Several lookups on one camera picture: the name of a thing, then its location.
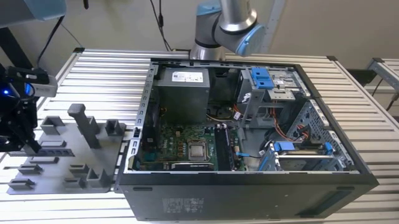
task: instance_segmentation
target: open computer tower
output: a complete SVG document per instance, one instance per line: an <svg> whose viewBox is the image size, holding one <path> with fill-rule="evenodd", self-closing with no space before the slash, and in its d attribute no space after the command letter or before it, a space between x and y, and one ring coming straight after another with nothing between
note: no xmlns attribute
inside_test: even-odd
<svg viewBox="0 0 399 224"><path fill-rule="evenodd" d="M377 185L301 65L153 59L117 180L138 220L325 218Z"/></svg>

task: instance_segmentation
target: metal table frame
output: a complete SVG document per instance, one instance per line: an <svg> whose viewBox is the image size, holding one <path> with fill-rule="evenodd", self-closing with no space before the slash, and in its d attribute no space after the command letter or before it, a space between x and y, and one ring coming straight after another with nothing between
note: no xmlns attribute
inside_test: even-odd
<svg viewBox="0 0 399 224"><path fill-rule="evenodd" d="M59 92L55 98L38 103L38 117L49 115L71 119L71 103L85 103L87 115L98 122L118 118L129 125L125 139L131 138L138 104L142 98L151 57L187 58L187 52L145 52L86 50L75 52L57 76ZM331 57L253 55L242 58L227 54L229 61L301 64L321 92L325 103L377 176L381 186L361 196L325 221L331 223L398 223L399 221L399 124L362 88L344 66ZM2 183L14 178L25 158L6 156L0 163ZM0 220L70 219L70 222L134 222L123 194L10 196L7 185L0 185ZM310 220L286 220L285 223Z"/></svg>
<svg viewBox="0 0 399 224"><path fill-rule="evenodd" d="M399 59L374 58L368 69L374 70L399 92Z"/></svg>

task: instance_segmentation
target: white wall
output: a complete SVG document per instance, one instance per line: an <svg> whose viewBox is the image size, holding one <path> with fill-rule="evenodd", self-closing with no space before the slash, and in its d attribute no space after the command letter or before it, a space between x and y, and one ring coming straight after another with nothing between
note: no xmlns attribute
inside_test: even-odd
<svg viewBox="0 0 399 224"><path fill-rule="evenodd" d="M165 34L173 48L190 49L195 36L197 5L205 0L163 0ZM154 0L158 11L159 0ZM251 0L266 23L274 0ZM57 20L31 22L11 27L13 33L33 63L45 46ZM86 48L165 50L149 0L67 0L65 25ZM57 74L77 47L77 42L61 27L41 65Z"/></svg>
<svg viewBox="0 0 399 224"><path fill-rule="evenodd" d="M398 0L287 0L271 54L334 55L348 68L399 58Z"/></svg>

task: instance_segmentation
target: blue drive bracket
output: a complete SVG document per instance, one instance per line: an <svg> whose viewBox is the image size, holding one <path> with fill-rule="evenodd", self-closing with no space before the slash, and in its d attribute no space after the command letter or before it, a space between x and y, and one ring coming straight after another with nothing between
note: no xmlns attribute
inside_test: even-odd
<svg viewBox="0 0 399 224"><path fill-rule="evenodd" d="M251 77L258 89L271 90L275 87L273 78L270 77L269 71L266 68L253 67L251 68Z"/></svg>

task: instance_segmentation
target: black cable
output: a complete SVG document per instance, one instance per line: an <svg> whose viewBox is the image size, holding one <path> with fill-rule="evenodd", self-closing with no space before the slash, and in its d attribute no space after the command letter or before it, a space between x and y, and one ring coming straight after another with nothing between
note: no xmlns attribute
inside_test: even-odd
<svg viewBox="0 0 399 224"><path fill-rule="evenodd" d="M39 57L38 57L38 61L37 61L37 66L38 66L38 68L41 67L41 59L42 59L42 57L43 57L45 51L46 51L46 49L49 48L49 44L50 44L51 39L53 39L53 37L54 37L54 35L55 35L57 31L58 31L59 26L61 26L62 23L63 23L65 17L66 17L66 16L62 16L62 17L59 18L58 23L57 23L57 25L55 25L55 27L53 28L53 31L51 31L51 33L50 33L47 43L46 43L46 45L45 45L45 48L43 48L43 50L42 50L42 52L41 52L41 55L39 55Z"/></svg>
<svg viewBox="0 0 399 224"><path fill-rule="evenodd" d="M376 91L377 91L377 89L380 88L382 81L384 81L384 79L381 79L380 83L377 84L377 86L376 86L376 89L374 89L374 91L373 91L373 94L372 94L372 96L374 96L374 94L376 94Z"/></svg>
<svg viewBox="0 0 399 224"><path fill-rule="evenodd" d="M170 43L167 42L167 39L165 38L165 33L163 33L163 14L162 14L162 0L161 0L161 15L159 15L159 22L161 22L161 28L162 28L162 36L163 36L163 42L167 44L170 50L173 51L173 48L170 46Z"/></svg>
<svg viewBox="0 0 399 224"><path fill-rule="evenodd" d="M74 34L71 33L71 31L69 30L69 28L62 24L63 28L66 29L66 31L70 33L70 35L73 36L73 38L75 39L75 41L78 42L79 46L83 48L82 43L79 42L78 38L74 36Z"/></svg>
<svg viewBox="0 0 399 224"><path fill-rule="evenodd" d="M155 16L155 19L157 19L158 29L161 30L161 34L162 34L163 44L165 44L165 47L166 47L167 51L170 51L171 50L171 46L170 46L170 43L169 43L167 39L165 38L163 28L161 26L161 21L159 21L158 16L157 16L154 1L150 0L150 2L151 2L151 6L153 6L154 16Z"/></svg>
<svg viewBox="0 0 399 224"><path fill-rule="evenodd" d="M386 110L386 111L389 111L389 110L392 109L393 105L394 105L394 100L392 100L392 102L390 102L390 105L389 105L389 107L388 107L388 110Z"/></svg>

